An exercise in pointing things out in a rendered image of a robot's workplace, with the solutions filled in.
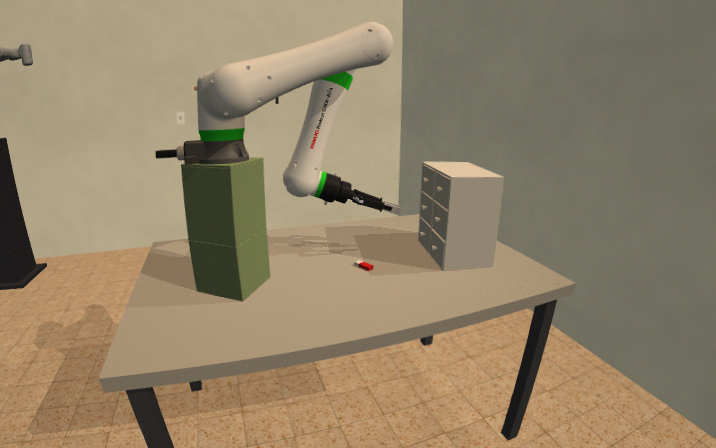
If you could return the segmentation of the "small beige chest of drawers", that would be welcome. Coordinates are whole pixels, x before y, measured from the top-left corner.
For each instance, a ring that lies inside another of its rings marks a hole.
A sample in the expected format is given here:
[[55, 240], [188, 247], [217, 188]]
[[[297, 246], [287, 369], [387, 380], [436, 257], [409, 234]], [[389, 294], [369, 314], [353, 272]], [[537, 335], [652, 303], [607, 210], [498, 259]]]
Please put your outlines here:
[[[493, 267], [504, 177], [468, 162], [422, 162], [450, 178], [443, 271]], [[446, 165], [446, 166], [445, 166]], [[434, 168], [433, 168], [434, 167]], [[437, 169], [437, 170], [436, 170]], [[419, 218], [419, 228], [420, 228]]]

